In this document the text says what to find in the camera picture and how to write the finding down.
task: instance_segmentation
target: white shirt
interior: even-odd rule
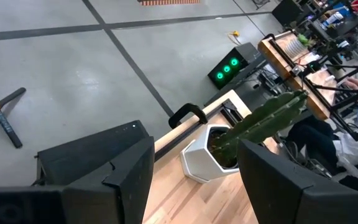
[[[343,166],[350,175],[358,177],[358,141],[355,141],[349,133],[337,134],[339,141],[334,141],[338,166]]]

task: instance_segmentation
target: white surface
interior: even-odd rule
[[[207,148],[208,136],[209,131],[214,127],[230,128],[228,125],[209,124],[198,139],[181,152],[182,167],[185,175],[202,184],[239,171],[238,168],[223,169],[209,153]]]

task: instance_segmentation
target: wooden desk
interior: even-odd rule
[[[284,49],[285,46],[289,43],[289,41],[295,39],[296,36],[291,34],[290,32],[286,32],[276,36],[276,43]],[[269,64],[276,70],[277,74],[279,74],[282,78],[290,77],[291,67],[286,63],[284,58],[273,48],[273,46],[269,43],[271,38],[262,40],[258,44],[258,50],[265,57],[265,59],[269,62]],[[292,60],[295,63],[299,63],[300,65],[306,65],[308,61],[308,50],[297,55]],[[317,85],[324,85],[330,87],[336,87],[336,81],[331,80],[326,82],[326,78],[329,77],[330,74],[326,70],[320,70],[316,73],[309,74],[307,78]],[[302,85],[302,81],[299,77],[291,78],[287,81],[287,85],[290,86],[293,90],[298,90],[303,87],[303,89],[309,92],[309,98],[307,102],[307,106],[309,110],[319,119],[325,120],[329,118],[328,109],[317,99],[317,97],[312,94],[308,87]],[[335,91],[331,90],[319,90],[319,92],[325,97],[325,99],[331,104],[334,102]]]
[[[203,111],[208,114],[227,99],[233,102],[242,116],[250,114],[248,107],[233,90],[211,103]],[[198,122],[198,118],[193,116],[164,135],[155,142],[155,151],[160,150],[196,122]],[[211,118],[210,123],[228,124],[221,114]],[[197,138],[205,127],[204,125],[196,130],[155,163],[143,223],[257,223],[240,173],[212,180],[207,184],[199,184],[184,175],[179,156],[180,151],[192,139]],[[278,152],[277,143],[272,138],[266,139],[265,144],[269,150]]]

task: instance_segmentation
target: gray concrete floor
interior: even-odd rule
[[[0,186],[31,184],[38,151],[135,119],[158,139],[170,110],[217,92],[206,75],[234,47],[228,32],[255,46],[278,32],[275,1],[259,10],[251,0],[84,2],[0,0],[0,99],[27,88],[4,109],[24,146],[0,127]]]

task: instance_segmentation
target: plant pot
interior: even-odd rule
[[[307,50],[307,47],[305,47],[298,39],[291,40],[285,47],[285,53],[287,53],[291,59],[294,59],[304,50]]]
[[[239,171],[238,166],[225,168],[219,165],[216,159],[208,151],[208,139],[211,131],[227,130],[230,126],[221,124],[209,124],[198,139],[193,140],[180,153],[183,171],[189,178],[205,184],[210,180],[224,177]]]

